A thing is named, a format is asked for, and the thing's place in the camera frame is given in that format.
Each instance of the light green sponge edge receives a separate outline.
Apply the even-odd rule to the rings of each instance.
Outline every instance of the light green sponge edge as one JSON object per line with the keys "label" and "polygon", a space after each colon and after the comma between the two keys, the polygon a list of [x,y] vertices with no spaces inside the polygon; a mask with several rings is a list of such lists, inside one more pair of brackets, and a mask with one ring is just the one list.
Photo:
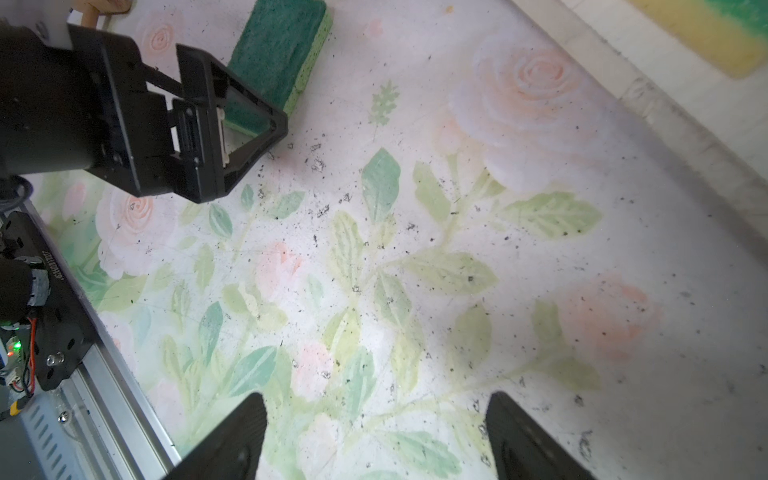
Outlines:
{"label": "light green sponge edge", "polygon": [[[331,25],[333,25],[333,18],[331,17],[330,8],[326,6],[326,13],[323,15],[323,20],[320,21],[320,25],[317,28],[315,39],[312,40],[310,52],[304,59],[304,63],[301,64],[301,70],[299,70],[299,75],[296,77],[296,82],[293,84],[293,90],[291,90],[290,95],[288,95],[286,104],[283,105],[283,111],[286,112],[289,117],[293,113],[293,109],[296,108],[296,103],[299,101],[299,95],[304,92],[306,84],[310,81],[310,74],[317,61],[317,56],[320,55],[320,50],[323,48],[323,43],[325,43],[326,38],[328,38]],[[223,123],[228,128],[239,131],[241,134],[256,137],[255,132],[230,122],[226,118],[223,120]]]}

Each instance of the bolt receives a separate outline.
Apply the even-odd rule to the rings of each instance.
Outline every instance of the bolt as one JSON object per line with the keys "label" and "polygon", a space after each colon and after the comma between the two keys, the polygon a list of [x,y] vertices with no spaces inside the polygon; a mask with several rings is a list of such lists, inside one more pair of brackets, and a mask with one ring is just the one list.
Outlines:
{"label": "bolt", "polygon": [[48,40],[48,27],[45,26],[45,23],[37,22],[35,24],[35,30],[37,31],[38,35],[40,35],[40,38],[43,40]]}
{"label": "bolt", "polygon": [[55,353],[54,355],[49,355],[47,359],[45,359],[45,365],[47,366],[57,366],[64,363],[64,353]]}

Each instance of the floral tablecloth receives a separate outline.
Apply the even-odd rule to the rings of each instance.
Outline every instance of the floral tablecloth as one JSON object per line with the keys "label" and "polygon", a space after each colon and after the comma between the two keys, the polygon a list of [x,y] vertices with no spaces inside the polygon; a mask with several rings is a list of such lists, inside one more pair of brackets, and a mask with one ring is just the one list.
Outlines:
{"label": "floral tablecloth", "polygon": [[[502,389],[598,478],[764,472],[768,273],[727,209],[511,5],[329,5],[288,138],[230,196],[35,178],[181,452],[256,390],[259,478],[493,478]],[[108,28],[176,74],[252,6]]]}

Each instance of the green sponge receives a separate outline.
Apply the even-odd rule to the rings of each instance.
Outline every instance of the green sponge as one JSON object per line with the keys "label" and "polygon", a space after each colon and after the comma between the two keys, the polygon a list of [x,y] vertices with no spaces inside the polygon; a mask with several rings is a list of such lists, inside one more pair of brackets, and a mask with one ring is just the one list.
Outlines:
{"label": "green sponge", "polygon": [[[321,0],[257,0],[228,67],[290,115],[332,23]],[[245,134],[267,129],[264,118],[238,104],[227,105],[225,115],[226,126]]]}

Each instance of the screw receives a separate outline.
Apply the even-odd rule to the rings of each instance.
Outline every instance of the screw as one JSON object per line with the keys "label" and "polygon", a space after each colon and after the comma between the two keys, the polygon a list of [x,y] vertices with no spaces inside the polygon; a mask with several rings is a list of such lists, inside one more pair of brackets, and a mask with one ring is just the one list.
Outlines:
{"label": "screw", "polygon": [[37,22],[35,24],[35,30],[37,31],[38,35],[40,35],[40,38],[43,40],[48,40],[48,27],[45,26],[45,23]]}
{"label": "screw", "polygon": [[45,359],[45,365],[47,366],[56,366],[64,363],[64,353],[55,353],[54,355],[49,355],[47,359]]}

